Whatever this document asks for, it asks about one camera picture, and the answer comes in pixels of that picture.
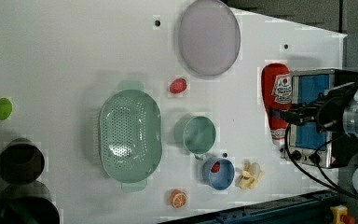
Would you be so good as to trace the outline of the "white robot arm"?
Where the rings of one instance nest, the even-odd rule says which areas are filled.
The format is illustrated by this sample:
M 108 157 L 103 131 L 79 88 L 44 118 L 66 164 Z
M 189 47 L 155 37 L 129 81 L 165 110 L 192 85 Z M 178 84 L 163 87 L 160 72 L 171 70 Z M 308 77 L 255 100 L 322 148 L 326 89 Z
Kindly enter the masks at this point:
M 358 200 L 358 197 L 336 185 L 324 174 L 324 171 L 320 166 L 321 159 L 319 155 L 321 148 L 327 148 L 328 145 L 335 143 L 343 136 L 358 140 L 358 84 L 356 85 L 355 82 L 349 82 L 330 89 L 326 95 L 322 95 L 307 104 L 293 104 L 288 108 L 282 109 L 272 108 L 268 113 L 271 114 L 273 118 L 283 119 L 289 123 L 284 129 L 284 144 L 282 145 L 282 148 L 289 160 L 303 174 L 325 187 Z M 301 153 L 297 152 L 297 150 L 293 152 L 289 150 L 289 133 L 291 133 L 291 125 L 304 126 L 306 123 L 310 122 L 316 124 L 314 130 L 317 133 L 332 132 L 340 134 L 337 138 L 324 141 L 323 144 L 317 145 L 316 149 L 313 150 L 313 153 L 310 154 L 310 161 L 319 169 L 330 185 L 302 169 L 297 163 L 297 161 L 302 158 Z M 356 183 L 354 184 L 354 188 L 358 193 L 358 184 Z

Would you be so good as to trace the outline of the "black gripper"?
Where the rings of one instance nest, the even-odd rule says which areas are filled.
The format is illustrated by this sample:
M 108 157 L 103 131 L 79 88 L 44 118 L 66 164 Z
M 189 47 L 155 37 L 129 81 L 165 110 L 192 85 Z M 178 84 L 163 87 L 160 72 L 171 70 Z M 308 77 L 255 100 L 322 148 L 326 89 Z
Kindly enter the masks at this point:
M 313 122 L 320 132 L 343 132 L 343 113 L 356 93 L 356 83 L 349 82 L 330 89 L 309 103 L 294 104 L 290 110 L 270 109 L 268 122 L 285 121 L 297 126 Z

